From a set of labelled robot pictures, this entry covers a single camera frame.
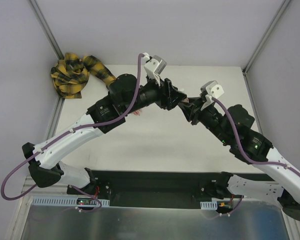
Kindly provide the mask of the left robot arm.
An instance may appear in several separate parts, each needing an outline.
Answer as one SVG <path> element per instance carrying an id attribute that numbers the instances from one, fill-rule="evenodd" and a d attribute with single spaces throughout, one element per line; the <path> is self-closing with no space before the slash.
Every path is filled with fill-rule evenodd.
<path id="1" fill-rule="evenodd" d="M 89 107 L 75 123 L 40 144 L 26 143 L 23 153 L 29 161 L 28 170 L 39 188 L 63 183 L 79 188 L 89 195 L 96 181 L 90 169 L 76 168 L 62 162 L 69 153 L 125 123 L 125 117 L 151 104 L 172 110 L 187 95 L 172 85 L 169 79 L 160 83 L 148 80 L 141 86 L 132 74 L 120 75 L 108 88 L 108 94 Z"/>

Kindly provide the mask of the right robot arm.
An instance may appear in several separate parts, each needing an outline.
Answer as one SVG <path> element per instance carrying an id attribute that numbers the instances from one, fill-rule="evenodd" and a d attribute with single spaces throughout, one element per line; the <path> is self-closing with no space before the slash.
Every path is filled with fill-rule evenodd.
<path id="1" fill-rule="evenodd" d="M 255 119 L 242 105 L 226 108 L 217 103 L 224 114 L 213 104 L 204 107 L 199 97 L 181 101 L 178 106 L 192 125 L 201 123 L 238 160 L 267 174 L 274 182 L 249 180 L 236 174 L 225 173 L 225 180 L 215 184 L 220 197 L 241 195 L 272 204 L 290 218 L 300 222 L 300 170 L 286 160 L 274 145 L 261 133 L 251 129 Z"/>

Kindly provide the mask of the mannequin hand with painted nails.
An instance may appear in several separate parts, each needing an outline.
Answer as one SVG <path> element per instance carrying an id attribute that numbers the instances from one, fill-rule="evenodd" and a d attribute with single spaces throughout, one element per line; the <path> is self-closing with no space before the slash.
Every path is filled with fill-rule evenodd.
<path id="1" fill-rule="evenodd" d="M 136 110 L 136 111 L 133 112 L 133 114 L 134 114 L 135 116 L 140 116 L 141 113 L 142 113 L 142 110 L 141 110 L 141 109 Z"/>

